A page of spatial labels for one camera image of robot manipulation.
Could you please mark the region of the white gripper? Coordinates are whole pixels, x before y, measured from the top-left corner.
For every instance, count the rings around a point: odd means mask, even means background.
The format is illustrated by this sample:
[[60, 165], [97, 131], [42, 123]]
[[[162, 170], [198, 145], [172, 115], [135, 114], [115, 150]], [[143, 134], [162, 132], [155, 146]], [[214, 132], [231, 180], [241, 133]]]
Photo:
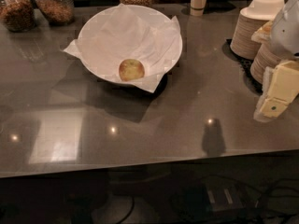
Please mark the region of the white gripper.
[[[251, 36], [257, 43], [268, 43], [283, 59], [299, 59], [299, 0], [288, 0], [274, 21], [268, 21]], [[263, 95], [253, 118], [260, 122], [277, 119], [299, 94], [299, 62], [283, 61], [263, 73]]]

